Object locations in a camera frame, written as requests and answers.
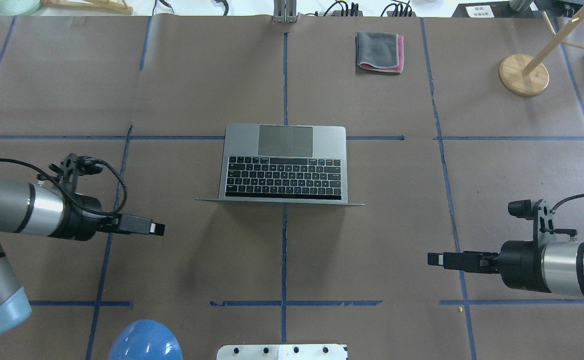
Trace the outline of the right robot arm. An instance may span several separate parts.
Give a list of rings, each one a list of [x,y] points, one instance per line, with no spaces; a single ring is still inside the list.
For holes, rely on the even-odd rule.
[[[447,270],[498,274],[510,289],[584,298],[584,241],[507,241],[499,252],[430,252],[427,264]]]

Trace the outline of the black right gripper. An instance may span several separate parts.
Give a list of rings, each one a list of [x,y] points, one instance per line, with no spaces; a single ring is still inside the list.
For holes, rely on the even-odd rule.
[[[509,240],[502,244],[500,252],[462,251],[427,253],[427,264],[452,271],[476,274],[501,275],[510,289],[546,292],[540,260],[541,251],[536,242]]]

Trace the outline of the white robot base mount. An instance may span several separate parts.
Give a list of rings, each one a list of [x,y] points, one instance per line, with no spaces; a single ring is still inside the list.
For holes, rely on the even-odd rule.
[[[219,348],[218,360],[348,360],[347,346],[335,343],[236,344]]]

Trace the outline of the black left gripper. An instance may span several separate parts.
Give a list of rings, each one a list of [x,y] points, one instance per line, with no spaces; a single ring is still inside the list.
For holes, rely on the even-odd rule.
[[[109,215],[94,214],[91,211],[102,212],[100,201],[91,196],[79,195],[72,203],[63,198],[63,212],[58,225],[59,239],[86,241],[91,239],[96,232],[108,233],[112,230],[111,222],[118,215],[118,234],[124,235],[152,235],[162,237],[166,226],[157,223],[150,218],[129,214],[119,214],[115,211]]]

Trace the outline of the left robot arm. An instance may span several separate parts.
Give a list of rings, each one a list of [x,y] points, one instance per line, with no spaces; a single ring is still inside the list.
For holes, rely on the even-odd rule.
[[[100,200],[34,183],[0,177],[0,234],[86,241],[97,233],[162,236],[165,225],[143,216],[103,214]],[[0,241],[0,335],[32,312]]]

